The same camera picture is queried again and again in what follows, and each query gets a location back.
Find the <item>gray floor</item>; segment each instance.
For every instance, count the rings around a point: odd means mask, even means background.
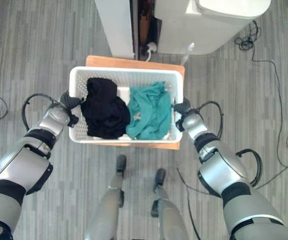
[[[258,23],[263,35],[256,42],[256,57],[274,60],[282,81],[285,130],[280,154],[287,162],[288,1],[273,1]],[[0,157],[25,134],[20,116],[24,99],[35,92],[59,96],[68,88],[70,70],[83,66],[89,54],[110,56],[93,1],[0,0],[0,96],[9,105],[9,114],[0,121]],[[180,58],[155,55],[152,60],[178,64]],[[264,161],[263,183],[282,169],[276,159],[280,110],[272,67],[250,60],[251,53],[239,51],[232,40],[213,54],[192,56],[186,66],[184,93],[196,106],[207,100],[222,105],[222,140],[234,151],[253,148],[260,153]],[[47,106],[45,100],[32,103],[27,110],[29,123],[36,122]],[[216,130],[216,109],[205,109],[203,115]],[[157,220],[149,217],[149,211],[155,171],[164,167],[165,189],[182,211],[191,239],[196,239],[188,217],[186,191],[176,173],[179,165],[187,182],[202,189],[196,178],[198,156],[186,135],[179,151],[169,151],[80,145],[69,139],[68,130],[54,148],[50,179],[38,194],[25,198],[14,238],[83,239],[87,220],[111,180],[118,154],[129,158],[118,238],[158,239]],[[253,175],[253,160],[245,157],[243,161]],[[288,226],[288,170],[260,192]],[[191,203],[203,240],[228,239],[220,199],[191,192]]]

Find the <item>white bin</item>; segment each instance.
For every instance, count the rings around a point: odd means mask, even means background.
[[[162,20],[157,52],[210,54],[248,23],[262,15],[271,0],[156,0],[155,17]]]
[[[69,95],[86,98],[87,80],[93,77],[107,78],[116,83],[117,95],[126,104],[130,100],[129,87],[142,87],[154,82],[165,82],[165,89],[170,94],[171,103],[183,102],[183,77],[179,72],[173,70],[78,66],[73,68],[69,75]],[[81,113],[80,106],[74,108],[72,113],[79,117],[79,121],[74,128],[69,128],[69,137],[78,143],[177,143],[182,137],[182,133],[175,125],[181,115],[174,112],[173,109],[169,132],[161,140],[134,140],[126,134],[116,140],[88,136],[88,126]]]

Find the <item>teal cloth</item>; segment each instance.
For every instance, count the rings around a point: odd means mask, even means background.
[[[167,134],[171,122],[171,103],[164,82],[131,87],[128,109],[130,124],[126,126],[126,133],[130,138],[160,140]]]

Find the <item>wooden table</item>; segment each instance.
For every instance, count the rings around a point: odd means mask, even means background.
[[[183,79],[185,77],[185,68],[180,65],[164,64],[159,62],[146,62],[129,60],[122,58],[112,58],[105,56],[88,56],[86,59],[87,67],[109,67],[109,68],[127,68],[127,69],[158,69],[158,70],[175,70],[178,71]],[[139,147],[139,148],[153,148],[153,149],[172,149],[178,150],[180,147],[180,142],[177,143],[97,143],[97,145],[109,145],[109,146],[120,146],[120,147]]]

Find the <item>laundry basket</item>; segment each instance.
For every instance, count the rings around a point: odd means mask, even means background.
[[[69,95],[86,99],[87,80],[93,77],[112,80],[117,85],[117,95],[126,104],[130,101],[131,86],[143,87],[154,82],[165,82],[165,89],[169,92],[172,104],[182,103],[183,101],[183,77],[174,70],[78,66],[73,68],[69,75]],[[88,126],[81,113],[80,106],[74,108],[72,113],[79,117],[75,127],[69,128],[69,137],[76,143],[177,143],[182,137],[182,133],[175,125],[181,115],[174,112],[173,109],[169,131],[161,140],[134,140],[126,134],[116,140],[88,136]]]

